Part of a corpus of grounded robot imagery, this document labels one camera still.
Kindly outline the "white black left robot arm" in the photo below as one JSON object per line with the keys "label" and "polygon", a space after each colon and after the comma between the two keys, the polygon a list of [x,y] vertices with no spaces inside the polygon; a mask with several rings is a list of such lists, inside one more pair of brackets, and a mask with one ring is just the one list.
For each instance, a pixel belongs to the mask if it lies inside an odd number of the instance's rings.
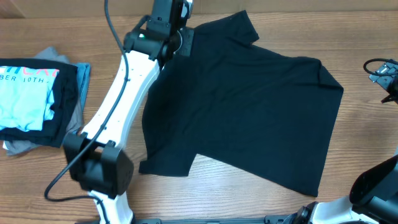
{"label": "white black left robot arm", "polygon": [[134,164],[124,152],[129,130],[150,86],[173,56],[189,56],[194,31],[186,26],[193,1],[154,1],[152,12],[118,40],[118,72],[100,108],[80,134],[67,134],[66,170],[87,191],[97,223],[134,223],[127,189]]}

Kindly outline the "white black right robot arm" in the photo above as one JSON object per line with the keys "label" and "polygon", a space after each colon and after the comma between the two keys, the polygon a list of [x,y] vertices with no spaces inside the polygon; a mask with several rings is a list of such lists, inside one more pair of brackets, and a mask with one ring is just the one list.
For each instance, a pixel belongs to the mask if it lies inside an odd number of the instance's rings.
{"label": "white black right robot arm", "polygon": [[397,154],[363,172],[348,196],[332,202],[313,202],[283,222],[397,224]]}

